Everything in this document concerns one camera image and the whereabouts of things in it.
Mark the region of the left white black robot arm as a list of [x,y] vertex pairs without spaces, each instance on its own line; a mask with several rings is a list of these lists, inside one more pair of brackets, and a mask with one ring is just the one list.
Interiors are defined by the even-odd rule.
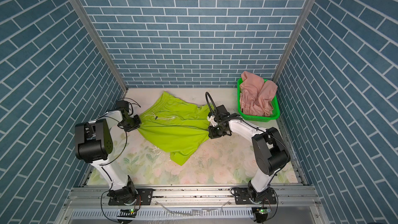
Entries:
[[76,157],[96,168],[107,181],[110,205],[133,205],[138,200],[138,192],[131,178],[121,170],[116,162],[117,157],[112,155],[110,130],[119,127],[128,133],[140,125],[140,117],[131,116],[128,110],[106,112],[96,120],[75,125]]

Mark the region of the lime green shorts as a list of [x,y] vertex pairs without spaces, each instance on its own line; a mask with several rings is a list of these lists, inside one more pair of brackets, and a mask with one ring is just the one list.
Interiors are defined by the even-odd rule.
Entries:
[[209,139],[209,113],[207,105],[197,106],[163,92],[153,106],[140,115],[142,123],[138,131],[182,166]]

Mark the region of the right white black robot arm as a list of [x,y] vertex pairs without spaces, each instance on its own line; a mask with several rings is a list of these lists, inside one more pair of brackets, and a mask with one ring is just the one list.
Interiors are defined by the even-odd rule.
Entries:
[[211,139],[236,133],[252,142],[258,169],[248,183],[249,199],[253,203],[271,200],[267,196],[271,193],[271,182],[290,162],[290,155],[279,131],[276,128],[264,129],[256,126],[238,114],[226,114],[221,117],[210,113],[207,120],[210,122],[208,131]]

